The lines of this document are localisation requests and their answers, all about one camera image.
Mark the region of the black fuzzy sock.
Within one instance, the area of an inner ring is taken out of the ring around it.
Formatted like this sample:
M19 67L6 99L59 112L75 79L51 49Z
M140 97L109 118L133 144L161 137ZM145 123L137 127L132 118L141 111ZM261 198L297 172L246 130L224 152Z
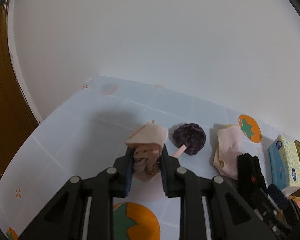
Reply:
M266 181L262 174L259 158L249 153L237 157L238 192L252 209L260 202L259 193L267 193Z

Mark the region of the pink sock yellow trim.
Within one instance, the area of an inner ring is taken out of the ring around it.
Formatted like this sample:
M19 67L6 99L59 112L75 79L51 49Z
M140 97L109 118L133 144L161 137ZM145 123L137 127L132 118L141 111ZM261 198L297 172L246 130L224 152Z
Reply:
M243 154L243 137L239 125L228 124L217 131L213 165L221 175L238 179L237 157Z

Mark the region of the beige pink sock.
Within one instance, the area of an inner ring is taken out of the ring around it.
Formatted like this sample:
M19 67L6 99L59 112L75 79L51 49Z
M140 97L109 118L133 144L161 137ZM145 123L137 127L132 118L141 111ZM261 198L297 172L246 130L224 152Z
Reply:
M157 161L167 139L168 129L153 122L139 127L129 136L125 144L134 150L133 174L136 179L148 183L160 172Z

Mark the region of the brown wooden door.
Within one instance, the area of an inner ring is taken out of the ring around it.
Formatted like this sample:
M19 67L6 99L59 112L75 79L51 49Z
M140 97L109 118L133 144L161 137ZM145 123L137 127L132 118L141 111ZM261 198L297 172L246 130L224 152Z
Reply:
M38 127L14 73L8 47L8 7L0 6L0 179L19 148Z

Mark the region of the yellow patterned tissue pack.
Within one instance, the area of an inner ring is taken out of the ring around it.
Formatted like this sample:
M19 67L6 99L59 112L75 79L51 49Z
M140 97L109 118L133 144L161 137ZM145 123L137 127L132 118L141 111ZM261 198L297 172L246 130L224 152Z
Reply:
M300 189L300 158L294 142L279 135L268 148L272 182L287 197Z

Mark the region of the yellow round tin pink lid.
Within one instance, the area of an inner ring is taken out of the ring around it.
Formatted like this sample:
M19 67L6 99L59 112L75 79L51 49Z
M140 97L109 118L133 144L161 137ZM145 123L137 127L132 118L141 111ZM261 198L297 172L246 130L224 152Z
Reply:
M295 195L290 195L290 196L288 197L288 199L289 199L289 200L293 200L294 203L297 205L297 207L298 207L299 210L300 210L300 197L297 197L297 196L295 196Z

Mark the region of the purple fuzzy scrunchie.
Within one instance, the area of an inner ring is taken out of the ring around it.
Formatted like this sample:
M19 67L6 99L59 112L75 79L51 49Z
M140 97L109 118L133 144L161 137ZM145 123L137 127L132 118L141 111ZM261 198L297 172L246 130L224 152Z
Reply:
M175 145L180 148L185 146L185 153L190 156L196 155L206 143L206 134L204 130L195 123L189 123L179 126L172 133Z

